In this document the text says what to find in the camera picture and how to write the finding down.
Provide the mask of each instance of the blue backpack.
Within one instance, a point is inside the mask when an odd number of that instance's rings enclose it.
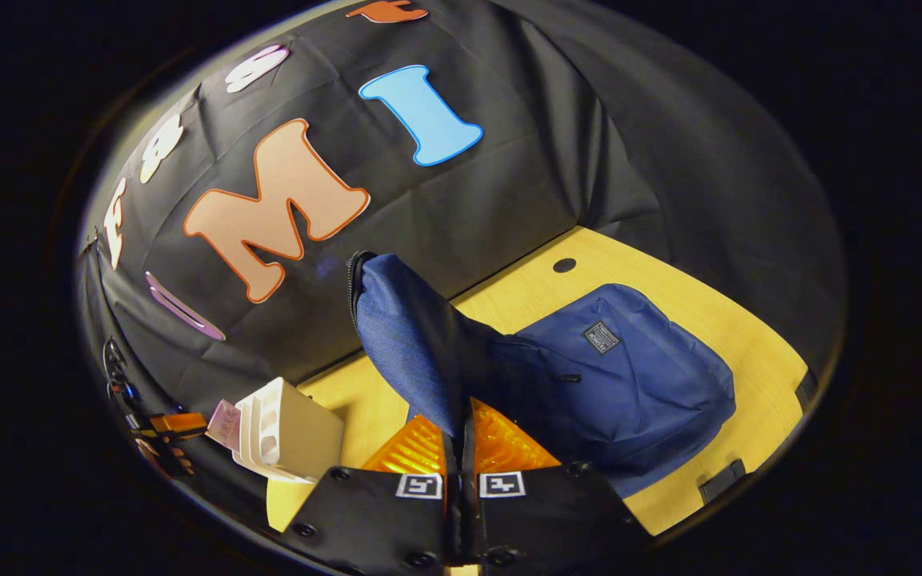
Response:
[[[670,474],[735,413],[732,372],[640,292],[604,284],[516,334],[471,320],[392,254],[356,254],[351,318],[379,373],[452,438],[469,397],[622,498]]]

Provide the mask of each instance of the blue letter i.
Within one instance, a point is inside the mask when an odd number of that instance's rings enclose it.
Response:
[[[415,164],[432,166],[450,160],[475,145],[483,128],[462,122],[425,79],[425,66],[404,66],[369,80],[358,94],[380,99],[411,132],[418,145]]]

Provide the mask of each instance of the black screw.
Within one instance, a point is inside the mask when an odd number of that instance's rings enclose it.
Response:
[[[553,272],[563,274],[566,272],[570,272],[570,270],[574,269],[574,267],[575,267],[574,258],[561,258],[560,260],[557,260],[557,262],[554,262]]]
[[[294,531],[294,534],[297,534],[301,538],[311,538],[315,536],[315,528],[308,526],[307,524],[295,524],[290,527]]]
[[[493,566],[509,566],[515,564],[517,551],[505,547],[496,547],[486,553],[486,560]]]
[[[589,470],[592,470],[592,464],[589,462],[574,462],[571,466],[567,467],[567,473],[574,475],[576,478],[582,474],[588,473]]]
[[[427,568],[428,566],[432,566],[435,559],[431,554],[412,553],[408,554],[407,558],[404,558],[403,561],[405,561],[408,566],[412,566],[412,568]]]

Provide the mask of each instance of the wooden table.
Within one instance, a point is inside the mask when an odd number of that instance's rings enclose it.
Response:
[[[561,258],[574,258],[574,269],[554,272],[554,262]],[[644,252],[583,227],[561,234],[453,303],[469,318],[513,333],[608,283],[643,292],[671,321],[710,346],[735,375],[736,412],[717,437],[678,470],[625,499],[643,527],[658,534],[703,506],[703,482],[738,458],[750,473],[782,444],[802,417],[795,389],[806,366],[771,327],[731,299]],[[361,466],[407,416],[407,403],[365,354],[348,358],[298,390],[343,418],[344,466]],[[271,527],[285,530],[311,488],[268,482]]]

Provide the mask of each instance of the orange plastic object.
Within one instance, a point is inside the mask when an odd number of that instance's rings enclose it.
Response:
[[[517,424],[475,398],[475,473],[511,473],[560,466],[531,435]]]
[[[151,427],[154,427],[160,433],[181,434],[197,429],[201,429],[202,433],[204,433],[208,427],[208,422],[205,422],[205,416],[202,416],[200,412],[191,412],[189,414],[156,416],[151,419]]]
[[[362,470],[396,474],[446,474],[443,436],[438,427],[414,416],[389,438]]]

